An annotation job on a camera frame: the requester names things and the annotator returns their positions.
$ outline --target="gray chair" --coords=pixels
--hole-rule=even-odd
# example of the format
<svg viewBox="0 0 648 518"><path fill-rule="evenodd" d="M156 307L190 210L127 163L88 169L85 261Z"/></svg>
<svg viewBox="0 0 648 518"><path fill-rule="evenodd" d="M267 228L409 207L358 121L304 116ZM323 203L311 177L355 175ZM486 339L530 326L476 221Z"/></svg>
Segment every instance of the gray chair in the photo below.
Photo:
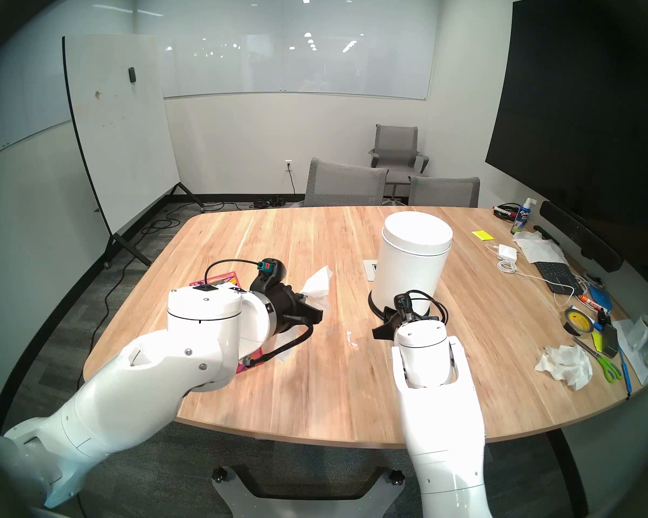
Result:
<svg viewBox="0 0 648 518"><path fill-rule="evenodd" d="M340 165L312 158L305 200L292 207L379 206L387 169Z"/></svg>
<svg viewBox="0 0 648 518"><path fill-rule="evenodd" d="M457 206L477 208L480 178L410 177L410 206Z"/></svg>
<svg viewBox="0 0 648 518"><path fill-rule="evenodd" d="M417 158L422 157L422 168L419 174L425 171L430 161L430 158L417 151L417 127L404 128L377 124L374 148L369 153L372 154L373 167L389 168L386 184L392 186L392 203L397 202L396 187L408 185L410 183L408 177L418 174L415 170Z"/></svg>

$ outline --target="black knob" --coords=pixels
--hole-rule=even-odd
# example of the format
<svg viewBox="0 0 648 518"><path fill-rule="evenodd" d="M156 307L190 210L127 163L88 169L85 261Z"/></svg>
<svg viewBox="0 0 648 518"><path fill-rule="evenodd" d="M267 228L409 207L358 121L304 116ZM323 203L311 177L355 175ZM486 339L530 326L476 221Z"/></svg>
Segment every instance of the black knob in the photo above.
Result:
<svg viewBox="0 0 648 518"><path fill-rule="evenodd" d="M211 478L217 483L221 483L228 479L228 472L225 468L214 468L211 472Z"/></svg>
<svg viewBox="0 0 648 518"><path fill-rule="evenodd" d="M389 474L389 481L394 486L402 485L405 480L406 476L403 475L401 470L394 470Z"/></svg>

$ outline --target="spray bottle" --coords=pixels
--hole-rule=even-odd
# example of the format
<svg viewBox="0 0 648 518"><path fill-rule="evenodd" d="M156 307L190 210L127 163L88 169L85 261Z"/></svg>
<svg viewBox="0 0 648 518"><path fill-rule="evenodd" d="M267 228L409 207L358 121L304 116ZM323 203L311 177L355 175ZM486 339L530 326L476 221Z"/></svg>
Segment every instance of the spray bottle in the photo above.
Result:
<svg viewBox="0 0 648 518"><path fill-rule="evenodd" d="M516 219L513 220L511 226L511 233L521 232L528 222L528 216L531 214L531 204L537 204L538 201L528 197L525 204L523 204L516 214Z"/></svg>

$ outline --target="tv screen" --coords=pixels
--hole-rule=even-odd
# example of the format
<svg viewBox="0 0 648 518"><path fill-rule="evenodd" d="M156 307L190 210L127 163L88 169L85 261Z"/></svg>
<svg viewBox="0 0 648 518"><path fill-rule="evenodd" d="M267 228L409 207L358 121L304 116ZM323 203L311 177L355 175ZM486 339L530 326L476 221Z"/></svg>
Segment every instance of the tv screen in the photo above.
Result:
<svg viewBox="0 0 648 518"><path fill-rule="evenodd" d="M514 2L486 161L580 217L648 281L648 54L608 0Z"/></svg>

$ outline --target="power adapter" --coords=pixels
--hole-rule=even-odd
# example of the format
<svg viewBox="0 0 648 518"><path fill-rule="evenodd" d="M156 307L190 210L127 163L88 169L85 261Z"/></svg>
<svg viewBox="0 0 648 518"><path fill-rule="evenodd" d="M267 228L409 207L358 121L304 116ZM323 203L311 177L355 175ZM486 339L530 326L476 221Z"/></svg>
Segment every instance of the power adapter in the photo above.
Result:
<svg viewBox="0 0 648 518"><path fill-rule="evenodd" d="M507 247L505 244L501 244L499 246L499 249L497 250L497 257L500 260L506 260L507 262L511 262L514 265L516 265L516 258L518 254L516 252L516 249L513 247Z"/></svg>

